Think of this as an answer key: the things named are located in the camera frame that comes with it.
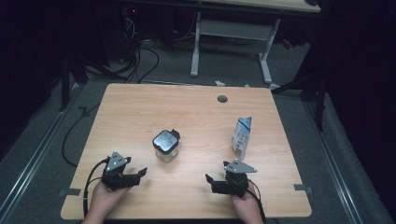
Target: desk leg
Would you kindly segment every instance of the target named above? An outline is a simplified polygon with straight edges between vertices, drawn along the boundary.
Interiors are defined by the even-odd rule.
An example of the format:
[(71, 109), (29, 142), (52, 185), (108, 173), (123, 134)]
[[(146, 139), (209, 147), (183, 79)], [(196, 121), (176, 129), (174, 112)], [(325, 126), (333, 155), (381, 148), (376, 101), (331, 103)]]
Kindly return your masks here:
[(264, 76), (265, 83), (267, 83), (269, 85), (271, 85), (273, 82), (271, 79), (270, 70), (268, 69), (267, 57), (270, 52), (271, 46), (274, 42), (274, 38), (275, 38), (277, 27), (279, 26), (279, 23), (280, 23), (280, 19), (275, 20), (274, 25), (271, 29), (271, 32), (270, 32), (268, 40), (267, 40), (267, 45), (265, 47), (265, 51), (264, 51), (264, 53), (259, 54), (260, 65), (262, 66), (262, 75)]
[(201, 35), (201, 12), (197, 12), (197, 22), (195, 28), (195, 46), (194, 46), (194, 52), (192, 54), (192, 63), (191, 63), (192, 77), (198, 77), (200, 35)]

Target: metal rail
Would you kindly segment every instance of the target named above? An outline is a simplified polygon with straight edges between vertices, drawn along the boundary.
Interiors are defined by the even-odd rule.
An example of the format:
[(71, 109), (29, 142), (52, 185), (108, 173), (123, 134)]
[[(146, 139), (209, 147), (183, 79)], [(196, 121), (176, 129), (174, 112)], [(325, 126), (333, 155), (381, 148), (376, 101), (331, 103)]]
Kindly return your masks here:
[(61, 123), (69, 110), (71, 104), (76, 100), (78, 95), (81, 93), (83, 87), (75, 84), (72, 88), (72, 97), (69, 104), (64, 108), (63, 111), (59, 111), (56, 115), (54, 121), (49, 126), (47, 132), (45, 133), (43, 139), (38, 145), (32, 158), (29, 160), (23, 171), (21, 172), (18, 180), (16, 181), (11, 192), (8, 194), (7, 198), (0, 207), (0, 223), (7, 223), (10, 219), (12, 213), (18, 205), (23, 193), (26, 191), (36, 171), (38, 170), (41, 162), (47, 155), (50, 149), (53, 137), (57, 133)]
[(305, 111), (308, 113), (312, 126), (314, 127), (318, 140), (322, 145), (323, 157), (326, 161), (329, 169), (332, 182), (334, 183), (335, 189), (337, 190), (338, 196), (340, 197), (341, 203), (344, 206), (346, 215), (349, 218), (350, 223), (361, 224), (361, 215), (356, 207), (352, 195), (349, 191), (349, 187), (345, 182), (340, 170), (338, 169), (337, 163), (332, 155), (332, 151), (326, 141), (325, 135), (318, 129), (318, 125), (315, 122), (315, 110), (309, 102), (303, 102)]

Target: hole in table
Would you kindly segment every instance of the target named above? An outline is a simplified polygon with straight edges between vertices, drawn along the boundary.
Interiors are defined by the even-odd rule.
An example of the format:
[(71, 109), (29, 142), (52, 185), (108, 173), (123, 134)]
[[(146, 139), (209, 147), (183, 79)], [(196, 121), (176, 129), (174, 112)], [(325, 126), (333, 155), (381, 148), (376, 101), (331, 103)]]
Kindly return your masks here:
[(228, 98), (225, 95), (220, 95), (220, 96), (218, 96), (218, 101), (220, 103), (226, 103), (228, 101)]

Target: human hand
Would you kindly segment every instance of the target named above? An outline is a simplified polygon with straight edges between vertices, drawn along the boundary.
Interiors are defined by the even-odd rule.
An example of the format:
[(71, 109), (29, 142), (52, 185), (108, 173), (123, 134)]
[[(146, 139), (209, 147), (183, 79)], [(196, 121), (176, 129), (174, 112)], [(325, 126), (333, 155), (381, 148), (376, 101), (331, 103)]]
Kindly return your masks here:
[(111, 189), (108, 189), (102, 181), (99, 181), (93, 190), (90, 210), (82, 223), (103, 223), (107, 215), (116, 207), (120, 199), (131, 188), (132, 187), (112, 191)]
[[(256, 195), (256, 190), (253, 184), (248, 181), (248, 190)], [(263, 224), (262, 215), (260, 213), (259, 205), (256, 199), (248, 192), (245, 192), (242, 198), (237, 195), (230, 196), (233, 203), (233, 209), (238, 217), (245, 222), (245, 224)]]

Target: tabletop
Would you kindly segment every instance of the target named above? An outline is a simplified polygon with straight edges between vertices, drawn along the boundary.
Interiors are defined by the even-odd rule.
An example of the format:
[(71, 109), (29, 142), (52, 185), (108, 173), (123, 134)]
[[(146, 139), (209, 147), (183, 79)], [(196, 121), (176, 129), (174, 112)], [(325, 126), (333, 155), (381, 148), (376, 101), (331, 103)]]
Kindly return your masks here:
[[(228, 101), (218, 101), (220, 95)], [(148, 170), (109, 218), (236, 218), (229, 196), (212, 193), (205, 174), (224, 180), (223, 161), (236, 158), (231, 139), (240, 117), (252, 117), (244, 162), (258, 170), (247, 176), (260, 189), (265, 215), (310, 216), (305, 191), (294, 188), (303, 183), (272, 93), (265, 88), (110, 84), (70, 189), (84, 189), (92, 167), (117, 151), (132, 157), (125, 174)], [(156, 157), (152, 140), (173, 129), (180, 134), (178, 155), (166, 163)], [(95, 184), (90, 184), (89, 199)], [(82, 191), (66, 196), (63, 218), (83, 218)]]
[(202, 0), (203, 2), (232, 4), (245, 7), (266, 7), (302, 12), (320, 12), (319, 6), (310, 6), (305, 0)]

